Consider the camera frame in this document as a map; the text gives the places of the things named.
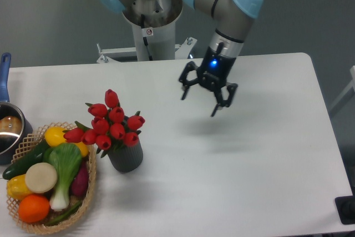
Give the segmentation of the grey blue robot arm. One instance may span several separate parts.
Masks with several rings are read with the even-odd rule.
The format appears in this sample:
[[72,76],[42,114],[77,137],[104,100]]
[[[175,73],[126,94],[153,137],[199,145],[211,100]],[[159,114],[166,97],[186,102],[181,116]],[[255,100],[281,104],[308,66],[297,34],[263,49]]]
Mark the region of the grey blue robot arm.
[[100,0],[110,11],[131,24],[139,61],[174,59],[175,23],[183,5],[209,15],[217,22],[203,61],[189,62],[179,81],[184,92],[193,85],[214,93],[216,109],[229,107],[237,84],[227,77],[258,17],[263,0]]

